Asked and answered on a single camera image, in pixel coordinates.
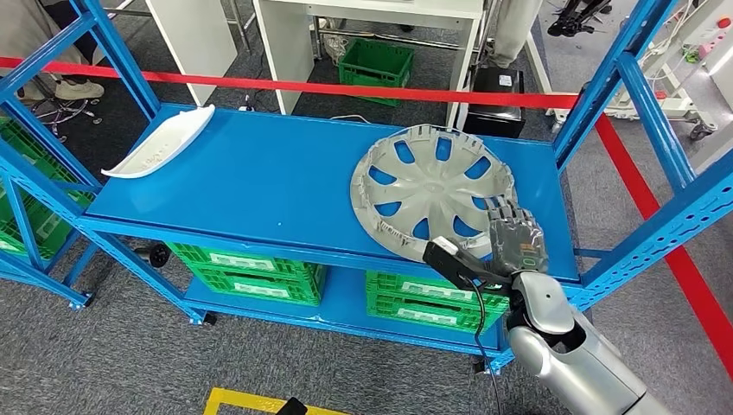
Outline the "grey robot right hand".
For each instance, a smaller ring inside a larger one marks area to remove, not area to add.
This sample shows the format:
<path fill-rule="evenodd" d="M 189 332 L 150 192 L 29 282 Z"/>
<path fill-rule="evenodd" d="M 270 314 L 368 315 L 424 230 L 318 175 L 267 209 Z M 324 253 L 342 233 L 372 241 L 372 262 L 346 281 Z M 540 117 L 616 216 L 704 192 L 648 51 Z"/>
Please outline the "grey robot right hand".
<path fill-rule="evenodd" d="M 545 233 L 532 213 L 504 195 L 487 199 L 490 269 L 501 276 L 518 271 L 548 271 Z"/>

